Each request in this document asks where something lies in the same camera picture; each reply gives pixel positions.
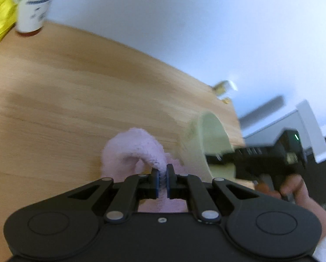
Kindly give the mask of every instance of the white cup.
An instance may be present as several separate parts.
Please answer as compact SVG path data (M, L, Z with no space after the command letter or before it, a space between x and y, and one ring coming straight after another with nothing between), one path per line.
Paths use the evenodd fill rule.
M51 0L19 0L16 30L34 32L43 26Z

